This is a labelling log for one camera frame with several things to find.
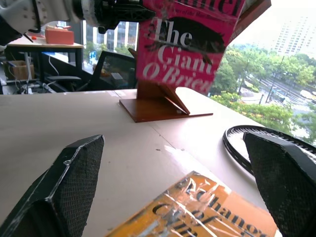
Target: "white table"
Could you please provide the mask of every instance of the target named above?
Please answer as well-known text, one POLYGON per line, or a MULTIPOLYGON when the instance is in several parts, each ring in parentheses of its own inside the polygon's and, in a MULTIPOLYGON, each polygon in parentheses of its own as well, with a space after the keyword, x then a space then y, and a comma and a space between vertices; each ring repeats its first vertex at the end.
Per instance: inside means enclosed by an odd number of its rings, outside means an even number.
POLYGON ((222 144, 227 128, 255 122, 189 92, 214 108, 214 115, 134 123, 119 99, 135 93, 1 96, 0 223, 67 144, 95 134, 104 134, 106 141, 84 237, 104 236, 192 170, 206 175, 210 170, 266 209, 253 179, 222 144))

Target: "book stand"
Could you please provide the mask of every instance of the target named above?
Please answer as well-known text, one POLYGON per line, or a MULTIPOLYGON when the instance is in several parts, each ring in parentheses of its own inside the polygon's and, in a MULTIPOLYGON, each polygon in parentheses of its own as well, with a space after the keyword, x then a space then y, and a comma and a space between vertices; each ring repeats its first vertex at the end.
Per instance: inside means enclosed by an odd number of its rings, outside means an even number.
MULTIPOLYGON (((129 51, 137 59, 137 52, 129 51)), ((211 108, 198 106, 198 101, 188 99, 178 95, 170 85, 140 80, 136 99, 121 99, 119 103, 135 122, 213 115, 211 108)))

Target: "high-rise building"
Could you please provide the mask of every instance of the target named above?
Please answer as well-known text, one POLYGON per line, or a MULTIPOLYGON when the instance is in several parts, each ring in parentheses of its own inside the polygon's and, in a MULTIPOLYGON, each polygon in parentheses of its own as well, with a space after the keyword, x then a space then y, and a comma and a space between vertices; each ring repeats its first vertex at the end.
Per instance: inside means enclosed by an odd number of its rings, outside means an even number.
POLYGON ((316 54, 316 21, 313 16, 295 16, 283 23, 271 50, 280 54, 316 54))
POLYGON ((83 44, 105 44, 109 51, 115 51, 117 47, 137 47, 138 23, 120 22, 115 30, 107 30, 105 35, 99 34, 96 27, 83 22, 83 44))

